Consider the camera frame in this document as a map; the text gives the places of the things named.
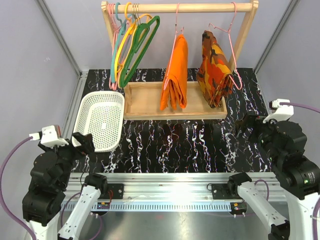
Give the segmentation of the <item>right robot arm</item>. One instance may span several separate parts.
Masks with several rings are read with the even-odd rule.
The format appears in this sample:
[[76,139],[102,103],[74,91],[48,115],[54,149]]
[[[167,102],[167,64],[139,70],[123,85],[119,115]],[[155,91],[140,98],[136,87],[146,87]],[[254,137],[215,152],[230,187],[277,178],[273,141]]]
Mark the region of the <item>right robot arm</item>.
[[227,193],[242,198],[260,219],[270,240],[318,240],[320,238],[320,168],[305,157],[307,136],[298,123],[268,120],[247,113],[236,122],[241,137],[259,144],[271,162],[271,171],[283,189],[289,217],[285,218],[256,189],[247,173],[229,177]]

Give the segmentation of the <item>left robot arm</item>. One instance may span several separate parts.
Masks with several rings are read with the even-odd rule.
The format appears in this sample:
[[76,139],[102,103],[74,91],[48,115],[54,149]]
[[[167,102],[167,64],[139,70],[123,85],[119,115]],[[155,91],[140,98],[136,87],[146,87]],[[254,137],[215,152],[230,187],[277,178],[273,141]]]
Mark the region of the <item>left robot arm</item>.
[[44,151],[33,163],[31,182],[22,200],[23,218],[36,231],[38,240],[77,240],[94,203],[107,196],[107,177],[90,173],[85,177],[79,199],[69,218],[57,229],[61,204],[66,195],[74,161],[95,151],[92,134],[72,134],[79,146],[64,139],[55,129],[33,134]]

